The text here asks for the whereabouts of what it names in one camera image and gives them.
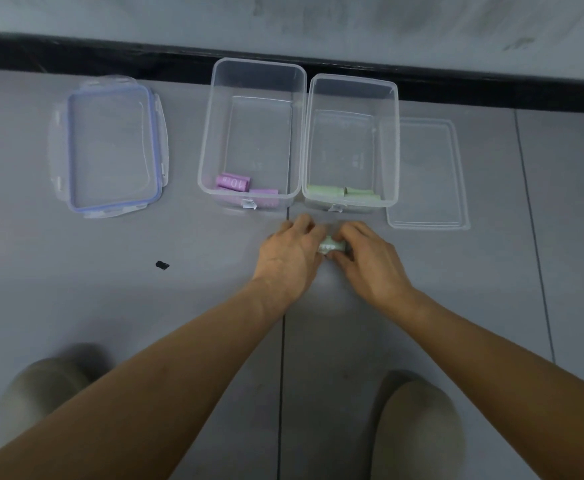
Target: white wall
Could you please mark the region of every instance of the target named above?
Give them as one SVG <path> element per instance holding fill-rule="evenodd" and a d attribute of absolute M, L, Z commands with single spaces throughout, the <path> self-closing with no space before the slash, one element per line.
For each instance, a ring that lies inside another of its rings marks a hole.
<path fill-rule="evenodd" d="M 584 79 L 584 0 L 0 0 L 0 32 Z"/>

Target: shoe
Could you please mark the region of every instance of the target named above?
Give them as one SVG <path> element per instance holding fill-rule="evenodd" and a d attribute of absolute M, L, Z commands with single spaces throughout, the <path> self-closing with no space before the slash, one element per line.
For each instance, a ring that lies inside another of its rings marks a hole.
<path fill-rule="evenodd" d="M 454 404 L 423 380 L 400 386 L 376 429 L 371 480 L 453 480 L 463 466 L 465 436 Z"/>
<path fill-rule="evenodd" d="M 50 358 L 21 371 L 0 397 L 0 446 L 31 428 L 89 385 L 74 363 Z"/>

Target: floor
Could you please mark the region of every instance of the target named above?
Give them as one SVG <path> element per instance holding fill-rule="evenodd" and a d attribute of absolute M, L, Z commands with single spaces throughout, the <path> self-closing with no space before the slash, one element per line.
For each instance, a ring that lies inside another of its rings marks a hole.
<path fill-rule="evenodd" d="M 227 212 L 200 191 L 208 87 L 168 82 L 147 83 L 168 122 L 162 198 L 115 219 L 72 214 L 49 182 L 47 125 L 80 80 L 0 72 L 0 394 L 40 358 L 111 367 L 219 303 L 249 278 L 258 245 L 287 216 Z M 381 212 L 364 219 L 396 246 L 418 288 L 584 378 L 584 114 L 401 102 L 401 116 L 455 124 L 471 229 L 394 230 Z M 295 203 L 290 218 L 304 211 Z M 536 478 L 330 263 L 241 369 L 173 478 L 364 479 L 400 370 L 455 402 L 464 479 Z"/>

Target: transparent lid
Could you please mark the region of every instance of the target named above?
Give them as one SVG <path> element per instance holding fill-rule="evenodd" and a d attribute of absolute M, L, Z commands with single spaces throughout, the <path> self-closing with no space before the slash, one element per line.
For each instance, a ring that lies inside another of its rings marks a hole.
<path fill-rule="evenodd" d="M 401 118 L 399 200 L 387 209 L 387 223 L 405 229 L 470 228 L 451 121 Z"/>
<path fill-rule="evenodd" d="M 50 133 L 56 140 L 63 134 L 65 151 L 50 152 L 52 181 L 70 209 L 110 217 L 160 197 L 167 133 L 160 100 L 148 88 L 128 78 L 88 81 L 57 111 Z"/>

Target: person's left hand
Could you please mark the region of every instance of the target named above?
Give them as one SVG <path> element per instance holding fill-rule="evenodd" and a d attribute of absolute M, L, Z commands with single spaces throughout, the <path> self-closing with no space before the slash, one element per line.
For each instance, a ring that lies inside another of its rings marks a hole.
<path fill-rule="evenodd" d="M 312 217 L 302 214 L 292 224 L 285 221 L 280 230 L 260 247 L 254 282 L 266 285 L 273 296 L 291 305 L 314 281 L 323 261 L 317 251 L 327 234 L 327 227 L 314 225 Z"/>

